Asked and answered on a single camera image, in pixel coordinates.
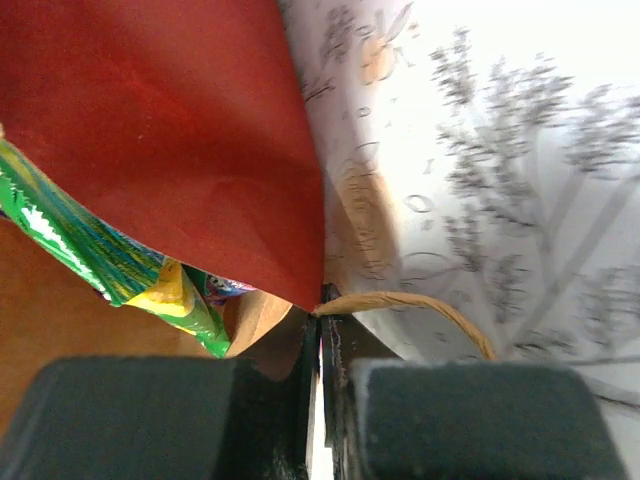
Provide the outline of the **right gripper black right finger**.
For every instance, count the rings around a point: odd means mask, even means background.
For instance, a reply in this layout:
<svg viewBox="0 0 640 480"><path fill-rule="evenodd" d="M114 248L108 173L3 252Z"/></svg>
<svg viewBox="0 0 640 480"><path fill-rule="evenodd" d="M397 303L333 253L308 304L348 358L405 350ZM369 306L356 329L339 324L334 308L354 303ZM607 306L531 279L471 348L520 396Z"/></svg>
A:
<svg viewBox="0 0 640 480"><path fill-rule="evenodd" d="M625 479L598 396L565 367L504 363L450 305L396 292L319 307L326 443L338 479ZM403 360L361 327L361 312L436 311L477 346L476 360Z"/></svg>

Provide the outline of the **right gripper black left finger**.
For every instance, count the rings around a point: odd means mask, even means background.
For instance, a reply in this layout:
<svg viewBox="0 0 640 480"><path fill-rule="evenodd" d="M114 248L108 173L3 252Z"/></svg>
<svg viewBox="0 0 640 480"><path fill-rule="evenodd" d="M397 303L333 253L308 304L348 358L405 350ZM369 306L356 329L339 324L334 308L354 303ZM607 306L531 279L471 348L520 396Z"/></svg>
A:
<svg viewBox="0 0 640 480"><path fill-rule="evenodd" d="M58 359L1 442L5 479L305 479L319 328L299 310L244 354Z"/></svg>

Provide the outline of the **pink purple Fox's candy bag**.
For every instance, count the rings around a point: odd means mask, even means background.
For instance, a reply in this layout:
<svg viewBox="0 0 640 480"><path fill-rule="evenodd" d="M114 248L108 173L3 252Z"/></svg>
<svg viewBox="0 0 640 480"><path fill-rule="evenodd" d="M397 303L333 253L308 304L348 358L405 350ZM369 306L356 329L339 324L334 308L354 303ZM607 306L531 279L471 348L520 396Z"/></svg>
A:
<svg viewBox="0 0 640 480"><path fill-rule="evenodd" d="M203 284L203 297L210 303L224 303L228 298L244 295L254 291L248 284L206 274Z"/></svg>

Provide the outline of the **green candy packet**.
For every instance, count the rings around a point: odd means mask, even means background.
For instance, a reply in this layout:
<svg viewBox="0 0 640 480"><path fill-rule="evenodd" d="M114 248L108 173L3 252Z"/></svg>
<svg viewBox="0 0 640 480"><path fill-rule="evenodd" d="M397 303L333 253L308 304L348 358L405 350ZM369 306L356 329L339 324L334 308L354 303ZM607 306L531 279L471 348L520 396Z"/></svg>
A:
<svg viewBox="0 0 640 480"><path fill-rule="evenodd" d="M222 358L230 340L183 265L147 248L90 213L1 141L1 210L19 228L114 307L151 313Z"/></svg>

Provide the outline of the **red paper bag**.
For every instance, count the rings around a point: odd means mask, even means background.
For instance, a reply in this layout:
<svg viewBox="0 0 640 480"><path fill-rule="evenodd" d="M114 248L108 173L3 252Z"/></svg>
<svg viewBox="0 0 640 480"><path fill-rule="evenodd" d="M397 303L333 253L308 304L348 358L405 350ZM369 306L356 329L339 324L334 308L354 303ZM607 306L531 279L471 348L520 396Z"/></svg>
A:
<svg viewBox="0 0 640 480"><path fill-rule="evenodd" d="M381 292L398 248L373 163L419 70L422 1L5 1L1 141L130 239L255 288L210 303L247 352L323 290ZM1 379L55 350L181 354L1 223Z"/></svg>

